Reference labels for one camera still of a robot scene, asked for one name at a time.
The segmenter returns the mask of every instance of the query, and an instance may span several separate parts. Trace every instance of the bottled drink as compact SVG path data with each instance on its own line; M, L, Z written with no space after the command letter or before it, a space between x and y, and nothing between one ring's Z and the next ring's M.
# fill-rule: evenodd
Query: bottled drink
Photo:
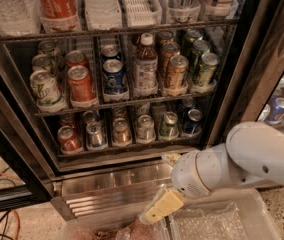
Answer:
M153 47L151 33L141 35L141 44L137 47L134 58L134 87L149 89L156 86L158 55Z

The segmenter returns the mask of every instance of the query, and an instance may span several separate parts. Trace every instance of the can lid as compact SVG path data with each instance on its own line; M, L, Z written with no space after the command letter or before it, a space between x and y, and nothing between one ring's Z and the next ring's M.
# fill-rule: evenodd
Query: can lid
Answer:
M153 43L153 36L151 33L143 33L141 35L141 44L151 45Z
M66 60L71 63L78 63L85 59L86 59L85 55L80 50L71 51L66 55Z
M117 73L121 71L123 64L116 59L107 60L103 63L103 69L108 73Z
M101 54L106 57L113 57L119 53L119 48L117 45L105 45L102 47Z
M201 56L202 61L209 66L216 66L220 63L220 58L215 53L204 53Z
M201 119L203 118L202 112L200 110L198 110L198 109L191 109L188 112L188 116L194 122L200 122Z
M68 71L68 76L72 80L81 80L89 74L89 70L83 66L71 67Z
M69 139L74 133L74 129L71 126L63 126L58 131L59 139Z
M176 68L185 68L189 65L189 60L183 55L174 55L170 58L170 63Z
M170 125L175 125L178 121L178 116L174 112L166 112L163 115L164 122Z
M210 44L205 40L196 40L193 42L194 51L206 52L210 51Z
M169 42L162 45L162 49L164 52L179 54L180 53L180 45L175 42Z
M44 84L46 83L52 75L45 69L36 70L30 76L30 81L35 84Z

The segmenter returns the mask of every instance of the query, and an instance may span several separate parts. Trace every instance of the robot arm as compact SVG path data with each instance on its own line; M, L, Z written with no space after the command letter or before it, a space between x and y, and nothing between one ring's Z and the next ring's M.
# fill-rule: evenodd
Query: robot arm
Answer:
M174 187L165 192L166 208L161 209L162 190L147 207L148 213L140 216L143 223L155 222L146 214L159 220L178 210L184 197L204 197L226 187L259 187L270 181L284 185L284 134L262 123L239 124L229 132L225 144L181 156L171 179Z

